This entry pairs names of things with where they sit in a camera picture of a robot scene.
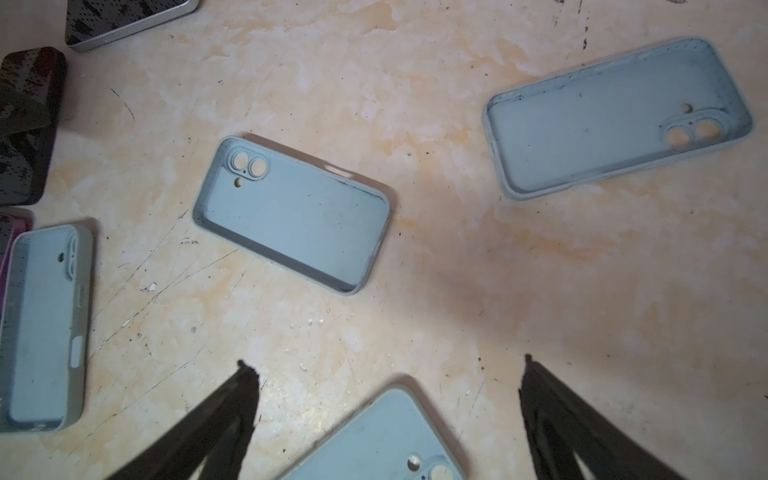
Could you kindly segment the light blue case mid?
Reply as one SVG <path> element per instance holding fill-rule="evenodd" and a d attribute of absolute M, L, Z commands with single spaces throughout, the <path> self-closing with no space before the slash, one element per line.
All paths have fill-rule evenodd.
<path fill-rule="evenodd" d="M 367 281 L 390 219 L 379 189 L 242 137 L 218 145 L 193 206 L 200 229 L 342 295 Z"/>

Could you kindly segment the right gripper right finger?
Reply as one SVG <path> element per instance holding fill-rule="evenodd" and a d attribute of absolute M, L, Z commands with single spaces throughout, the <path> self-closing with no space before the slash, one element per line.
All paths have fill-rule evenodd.
<path fill-rule="evenodd" d="M 679 479 L 681 475 L 625 435 L 531 355 L 519 389 L 536 477 Z"/>

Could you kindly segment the black phone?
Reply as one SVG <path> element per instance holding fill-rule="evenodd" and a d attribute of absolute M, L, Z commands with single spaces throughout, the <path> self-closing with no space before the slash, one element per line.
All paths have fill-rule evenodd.
<path fill-rule="evenodd" d="M 1 208 L 1 308 L 4 308 L 12 246 L 19 235 L 32 229 L 33 222 L 34 215 L 30 210 L 19 207 Z"/>
<path fill-rule="evenodd" d="M 66 58 L 53 47 L 12 52 L 1 64 L 1 204 L 43 195 L 61 107 Z"/>
<path fill-rule="evenodd" d="M 65 43 L 86 52 L 194 12 L 199 0 L 70 0 Z"/>

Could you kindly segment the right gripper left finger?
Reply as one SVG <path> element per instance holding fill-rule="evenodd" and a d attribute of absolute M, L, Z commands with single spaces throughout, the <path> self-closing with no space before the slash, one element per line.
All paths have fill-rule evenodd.
<path fill-rule="evenodd" d="M 239 477 L 255 431 L 259 375 L 244 361 L 236 372 L 112 479 Z"/>

